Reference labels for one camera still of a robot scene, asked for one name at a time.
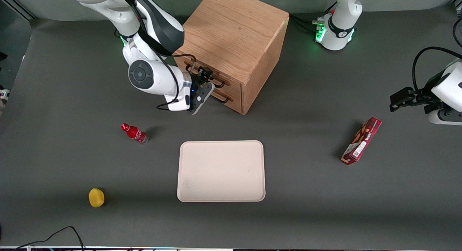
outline wood grain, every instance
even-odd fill
[[[258,0],[203,0],[183,25],[185,41],[175,52],[193,54],[198,66],[229,86],[216,89],[226,106],[246,114],[279,60],[289,14]],[[187,58],[176,58],[184,69]]]
[[[258,0],[203,0],[179,49],[246,84],[288,13]]]
[[[279,61],[288,23],[289,17],[287,17],[286,22],[282,24],[274,41],[269,44],[263,57],[259,60],[254,71],[250,75],[249,82],[246,86],[242,87],[242,114],[244,115],[249,111],[250,106]]]

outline gray tabletop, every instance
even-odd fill
[[[462,129],[429,123],[422,107],[388,109],[420,49],[461,51],[456,19],[453,6],[364,13],[340,52],[290,23],[247,116],[213,100],[196,116],[157,111],[163,97],[130,85],[109,22],[34,21],[0,119],[0,244],[72,225],[87,246],[460,250]],[[452,60],[427,52],[419,84]],[[372,116],[381,128],[346,166],[341,153]],[[129,140],[121,123],[148,131],[149,143]],[[210,140],[264,144],[263,201],[178,201],[180,145]],[[92,187],[107,206],[89,205]],[[78,241],[63,232],[48,245]]]

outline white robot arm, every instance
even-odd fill
[[[215,89],[211,76],[192,77],[165,63],[183,45],[181,24],[153,0],[76,0],[109,19],[126,44],[122,50],[132,85],[144,92],[164,95],[158,109],[197,113]]]
[[[316,42],[329,50],[340,50],[350,42],[354,32],[354,24],[363,12],[359,0],[337,0],[335,12],[327,13],[313,21],[318,25]]]
[[[406,106],[426,105],[424,111],[431,123],[462,126],[462,62],[460,59],[450,63],[444,70],[434,75],[426,85],[418,89],[415,81],[415,64],[418,57],[429,49],[457,53],[441,47],[427,47],[417,54],[413,65],[414,88],[406,87],[390,96],[390,111]]]

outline label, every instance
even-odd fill
[[[355,148],[359,143],[354,143],[354,144],[350,144],[348,146],[348,148],[346,149],[346,151],[343,153],[343,154],[348,154],[349,152],[351,152],[351,150],[353,150],[353,148]]]
[[[356,150],[354,151],[353,156],[358,157],[359,154],[361,154],[361,152],[363,151],[364,146],[366,146],[366,144],[367,144],[367,143],[366,143],[365,141],[362,141],[362,142],[359,144],[358,148],[356,148]]]

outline beige tray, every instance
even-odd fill
[[[263,145],[260,141],[183,143],[176,196],[182,202],[263,200]]]

